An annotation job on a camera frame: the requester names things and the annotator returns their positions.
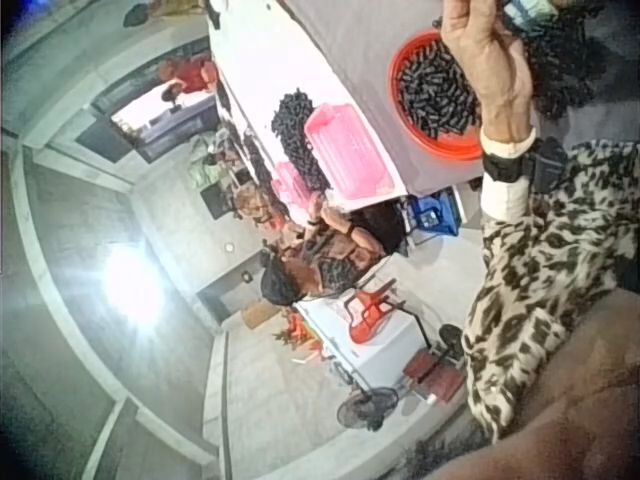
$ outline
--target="bright light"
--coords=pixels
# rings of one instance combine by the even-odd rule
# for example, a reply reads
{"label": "bright light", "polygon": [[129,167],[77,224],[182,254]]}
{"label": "bright light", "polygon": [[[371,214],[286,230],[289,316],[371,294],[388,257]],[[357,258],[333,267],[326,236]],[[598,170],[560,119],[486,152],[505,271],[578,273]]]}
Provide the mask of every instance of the bright light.
{"label": "bright light", "polygon": [[139,325],[153,325],[164,299],[160,280],[144,255],[132,247],[115,248],[104,269],[104,289],[111,304]]}

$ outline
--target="orange bowl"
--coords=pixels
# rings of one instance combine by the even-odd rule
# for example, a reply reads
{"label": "orange bowl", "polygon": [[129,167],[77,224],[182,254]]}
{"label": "orange bowl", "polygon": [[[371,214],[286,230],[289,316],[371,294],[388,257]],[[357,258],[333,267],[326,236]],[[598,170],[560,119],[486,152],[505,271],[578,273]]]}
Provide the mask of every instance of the orange bowl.
{"label": "orange bowl", "polygon": [[440,40],[440,32],[438,30],[429,30],[416,35],[396,52],[389,67],[389,94],[391,95],[391,100],[398,117],[400,117],[400,121],[411,135],[411,138],[426,151],[448,160],[477,160],[482,156],[482,147],[480,146],[478,129],[475,126],[467,128],[462,135],[443,134],[438,135],[438,139],[434,140],[412,125],[402,109],[400,82],[397,79],[398,73],[402,71],[402,64],[409,60],[416,50],[436,40]]}

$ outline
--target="leopard print shirt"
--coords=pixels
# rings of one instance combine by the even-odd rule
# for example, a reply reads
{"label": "leopard print shirt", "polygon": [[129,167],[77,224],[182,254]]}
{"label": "leopard print shirt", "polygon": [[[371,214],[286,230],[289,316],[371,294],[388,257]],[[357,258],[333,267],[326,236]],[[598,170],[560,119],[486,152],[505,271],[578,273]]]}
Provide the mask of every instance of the leopard print shirt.
{"label": "leopard print shirt", "polygon": [[532,193],[516,223],[483,226],[484,284],[463,347],[469,405],[493,441],[580,317],[616,286],[640,219],[640,143],[592,141],[569,153],[562,182]]}

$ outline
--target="pink plastic basket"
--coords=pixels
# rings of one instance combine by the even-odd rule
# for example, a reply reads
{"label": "pink plastic basket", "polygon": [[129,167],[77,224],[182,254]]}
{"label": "pink plastic basket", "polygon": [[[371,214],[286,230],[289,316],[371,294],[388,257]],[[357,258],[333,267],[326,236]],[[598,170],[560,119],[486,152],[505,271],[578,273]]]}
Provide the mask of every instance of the pink plastic basket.
{"label": "pink plastic basket", "polygon": [[343,198],[359,200],[393,191],[393,179],[353,105],[320,105],[304,131],[329,183]]}
{"label": "pink plastic basket", "polygon": [[311,194],[296,167],[289,162],[281,162],[276,164],[275,170],[276,178],[271,180],[271,186],[278,198],[287,205],[306,210]]}

